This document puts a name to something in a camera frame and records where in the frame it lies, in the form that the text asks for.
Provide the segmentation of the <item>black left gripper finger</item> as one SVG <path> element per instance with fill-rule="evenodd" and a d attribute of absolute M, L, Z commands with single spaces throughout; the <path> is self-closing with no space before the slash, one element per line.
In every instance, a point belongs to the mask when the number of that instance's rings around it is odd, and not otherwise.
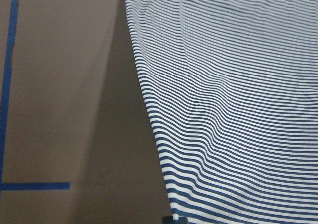
<path fill-rule="evenodd" d="M 162 224 L 189 224 L 187 217 L 179 217 L 177 220 L 173 216 L 164 216 L 162 218 Z"/>

